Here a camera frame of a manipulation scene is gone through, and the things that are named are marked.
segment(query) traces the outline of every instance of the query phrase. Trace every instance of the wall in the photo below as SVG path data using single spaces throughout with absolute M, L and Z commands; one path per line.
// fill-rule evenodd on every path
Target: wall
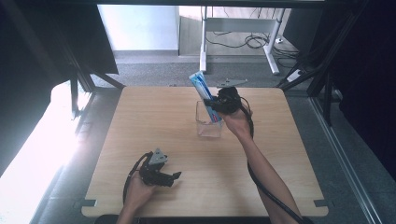
M 113 50 L 177 50 L 178 7 L 99 5 Z

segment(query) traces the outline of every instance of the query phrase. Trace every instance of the wooden table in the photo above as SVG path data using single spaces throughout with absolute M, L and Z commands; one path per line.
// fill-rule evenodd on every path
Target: wooden table
M 304 216 L 326 216 L 311 163 L 280 89 L 238 88 L 254 111 L 255 141 L 286 182 Z M 118 214 L 125 178 L 135 162 L 159 147 L 168 163 L 162 172 L 181 171 L 172 188 L 159 187 L 139 217 L 268 216 L 250 179 L 236 137 L 224 125 L 221 138 L 197 135 L 193 87 L 127 87 L 111 122 L 86 200 L 87 217 Z

